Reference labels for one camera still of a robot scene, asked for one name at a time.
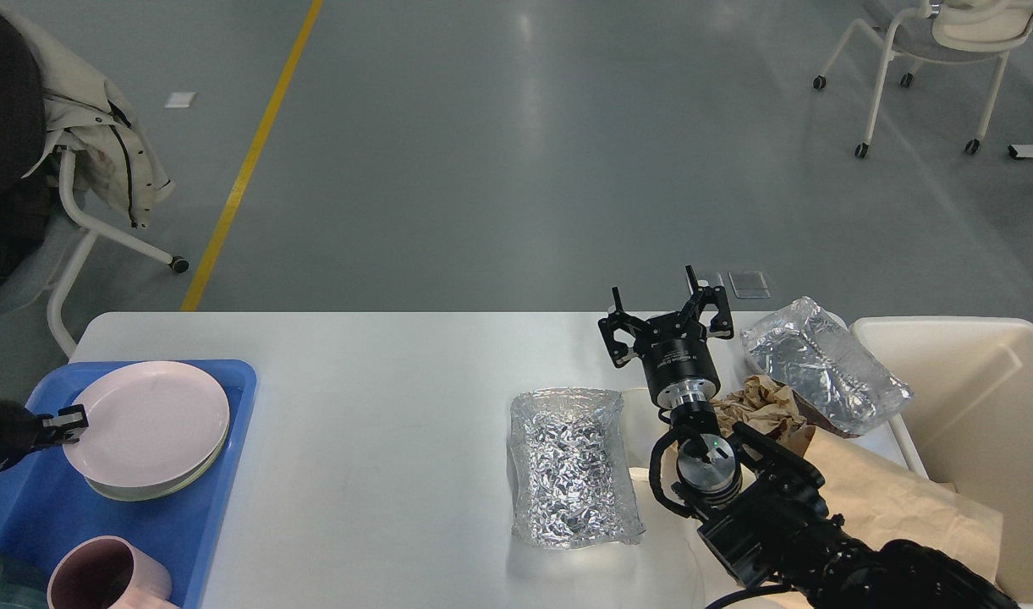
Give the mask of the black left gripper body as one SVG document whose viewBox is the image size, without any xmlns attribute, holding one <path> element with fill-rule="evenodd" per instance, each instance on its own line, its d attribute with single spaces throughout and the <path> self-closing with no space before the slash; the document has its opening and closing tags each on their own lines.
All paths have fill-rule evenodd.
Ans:
<svg viewBox="0 0 1033 609">
<path fill-rule="evenodd" d="M 36 451 L 43 427 L 40 415 L 12 400 L 0 398 L 0 471 Z"/>
</svg>

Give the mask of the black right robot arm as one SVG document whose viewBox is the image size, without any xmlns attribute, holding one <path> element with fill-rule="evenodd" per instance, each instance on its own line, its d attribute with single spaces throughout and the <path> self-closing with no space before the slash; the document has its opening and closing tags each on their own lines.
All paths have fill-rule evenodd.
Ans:
<svg viewBox="0 0 1033 609">
<path fill-rule="evenodd" d="M 735 335 L 721 286 L 686 267 L 689 299 L 644 320 L 613 307 L 598 327 L 613 365 L 639 359 L 666 432 L 651 449 L 649 488 L 732 574 L 739 592 L 713 602 L 800 592 L 814 608 L 1015 608 L 1018 602 L 945 552 L 896 539 L 872 550 L 844 532 L 819 489 L 817 467 L 737 421 L 725 436 L 711 398 L 720 378 L 708 339 Z"/>
</svg>

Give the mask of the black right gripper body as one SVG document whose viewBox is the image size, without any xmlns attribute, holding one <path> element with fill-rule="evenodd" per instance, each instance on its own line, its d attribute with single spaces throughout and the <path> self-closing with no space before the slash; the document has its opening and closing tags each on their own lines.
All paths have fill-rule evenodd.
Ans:
<svg viewBox="0 0 1033 609">
<path fill-rule="evenodd" d="M 721 382 L 708 348 L 708 328 L 698 317 L 682 322 L 652 317 L 639 350 L 649 397 L 655 405 L 710 400 Z"/>
</svg>

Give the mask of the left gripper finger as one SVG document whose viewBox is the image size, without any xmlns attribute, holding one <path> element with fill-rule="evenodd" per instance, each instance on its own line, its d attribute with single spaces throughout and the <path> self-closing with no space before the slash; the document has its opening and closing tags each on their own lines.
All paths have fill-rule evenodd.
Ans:
<svg viewBox="0 0 1033 609">
<path fill-rule="evenodd" d="M 80 436 L 88 428 L 88 419 L 83 404 L 73 404 L 60 409 L 56 415 L 37 416 L 36 447 L 68 446 L 79 443 Z"/>
</svg>

